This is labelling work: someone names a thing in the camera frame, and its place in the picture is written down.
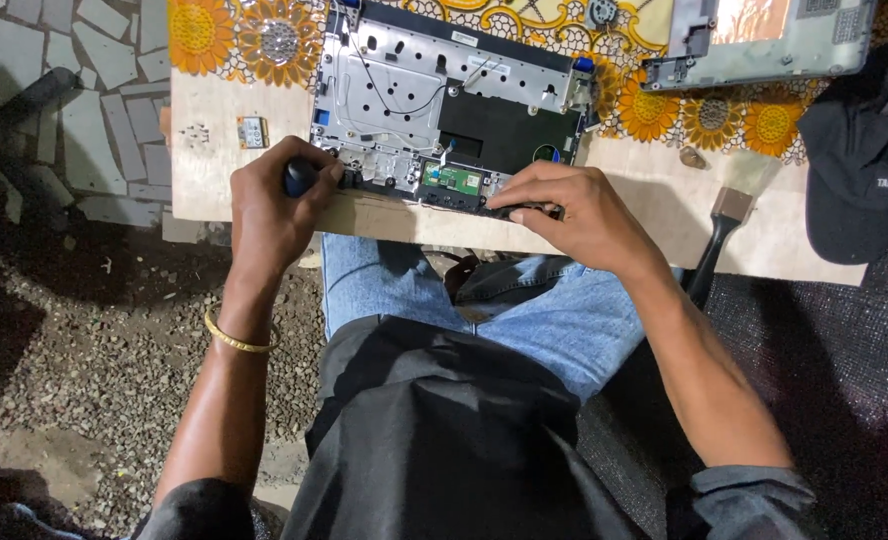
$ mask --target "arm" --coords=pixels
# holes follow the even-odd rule
[[[282,190],[286,163],[301,155],[323,168],[300,199]],[[270,343],[271,312],[285,269],[307,248],[318,216],[343,173],[330,154],[293,136],[231,176],[234,262],[217,327],[244,343]],[[210,341],[154,495],[155,509],[175,487],[220,479],[251,493],[264,447],[269,354]]]
[[[707,466],[792,465],[771,413],[600,170],[535,162],[487,204],[523,202],[564,207],[563,221],[531,208],[510,216],[575,261],[620,279],[641,317],[677,420]]]

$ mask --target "bracelet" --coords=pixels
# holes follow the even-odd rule
[[[277,325],[270,325],[270,332],[274,335],[274,340],[270,345],[249,345],[243,341],[239,341],[230,335],[227,335],[218,327],[217,323],[211,318],[211,308],[215,308],[220,304],[220,302],[215,303],[214,305],[208,305],[207,309],[204,311],[204,324],[207,326],[207,330],[213,336],[216,336],[218,339],[227,343],[234,349],[239,349],[242,351],[246,351],[247,353],[269,353],[274,349],[277,349],[281,345],[281,331],[277,328]]]

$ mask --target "denim jeans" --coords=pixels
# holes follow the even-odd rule
[[[460,312],[415,244],[326,233],[321,259],[328,339],[375,314],[472,334],[540,363],[582,403],[644,338],[618,278],[567,256],[477,266],[454,300]]]

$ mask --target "sleeve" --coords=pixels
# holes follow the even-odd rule
[[[826,538],[810,510],[816,497],[790,469],[731,465],[690,480],[694,512],[709,527],[707,540]]]
[[[135,540],[253,539],[250,498],[217,478],[181,484],[140,520]]]

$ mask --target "green circuit board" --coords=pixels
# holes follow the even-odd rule
[[[479,172],[449,167],[447,165],[441,169],[440,163],[428,161],[424,163],[421,184],[447,188],[448,190],[459,191],[467,195],[477,195],[481,192],[481,178],[482,174]]]

